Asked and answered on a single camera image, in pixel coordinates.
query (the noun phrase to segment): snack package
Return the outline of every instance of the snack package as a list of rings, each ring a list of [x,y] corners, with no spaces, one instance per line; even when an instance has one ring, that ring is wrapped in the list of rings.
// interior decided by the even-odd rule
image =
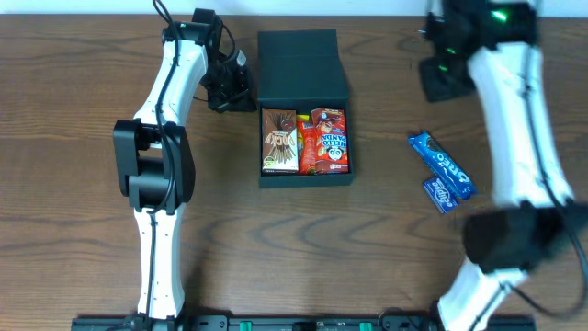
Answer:
[[[425,181],[423,188],[442,214],[453,211],[459,205],[453,193],[437,176]]]
[[[297,135],[297,142],[298,142],[298,160],[300,161],[302,157],[302,149],[304,148],[304,138],[302,137],[302,122],[310,120],[311,117],[308,115],[296,115],[296,127],[298,131],[296,132]]]
[[[345,114],[339,109],[317,108],[312,111],[316,130],[316,173],[349,172]]]
[[[408,138],[409,144],[423,158],[435,175],[445,186],[462,200],[467,200],[476,193],[474,183],[449,155],[439,146],[431,135],[423,131]]]
[[[314,175],[316,173],[316,130],[314,130],[314,124],[309,120],[299,122],[298,133],[302,135],[303,140],[299,174]]]
[[[298,173],[296,110],[262,110],[264,148],[262,172]]]

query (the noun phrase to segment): open black box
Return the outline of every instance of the open black box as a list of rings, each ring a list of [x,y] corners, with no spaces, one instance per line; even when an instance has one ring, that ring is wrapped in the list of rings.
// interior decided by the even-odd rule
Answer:
[[[259,187],[301,188],[351,185],[352,142],[349,139],[349,93],[334,29],[262,31],[257,35],[259,56]],[[294,109],[311,115],[316,108],[345,111],[349,172],[317,176],[262,173],[261,109]]]

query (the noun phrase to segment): wooden table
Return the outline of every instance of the wooden table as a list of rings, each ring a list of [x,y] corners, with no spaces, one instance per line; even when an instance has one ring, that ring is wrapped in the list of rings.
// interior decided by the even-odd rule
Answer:
[[[491,205],[478,98],[425,102],[417,64],[431,51],[416,33],[421,18],[225,23],[253,72],[257,31],[338,29],[353,97],[356,180],[346,188],[260,190],[257,114],[219,115],[193,103],[187,130],[197,184],[181,257],[188,312],[426,309],[463,260],[463,216]],[[0,329],[64,330],[79,314],[136,308],[139,236],[119,193],[111,135],[152,87],[163,26],[156,16],[0,17]],[[543,30],[561,162],[578,200],[588,200],[588,21],[545,20]],[[431,172],[407,143],[407,133],[421,129],[481,191],[448,216],[424,193]],[[524,289],[551,307],[570,306],[580,289],[575,255],[546,263]],[[514,296],[501,311],[532,313]],[[537,320],[543,330],[585,330],[588,314]]]

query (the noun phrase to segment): blue candy bar wrapper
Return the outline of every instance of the blue candy bar wrapper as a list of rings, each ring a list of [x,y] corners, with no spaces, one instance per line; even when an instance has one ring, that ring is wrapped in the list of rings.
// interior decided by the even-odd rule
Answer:
[[[441,149],[428,132],[411,136],[408,142],[443,181],[446,188],[460,199],[467,200],[478,191],[468,175]]]
[[[458,206],[458,201],[439,177],[425,181],[423,188],[441,213],[446,214]]]

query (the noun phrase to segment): black mounting rail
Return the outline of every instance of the black mounting rail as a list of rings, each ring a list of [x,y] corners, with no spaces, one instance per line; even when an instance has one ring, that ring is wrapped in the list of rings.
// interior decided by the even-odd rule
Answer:
[[[443,331],[435,320],[423,314],[393,314],[381,317],[227,317],[200,315],[181,323],[159,321],[152,331]],[[72,331],[143,330],[132,328],[132,318],[76,318]],[[526,316],[494,316],[487,331],[536,331]]]

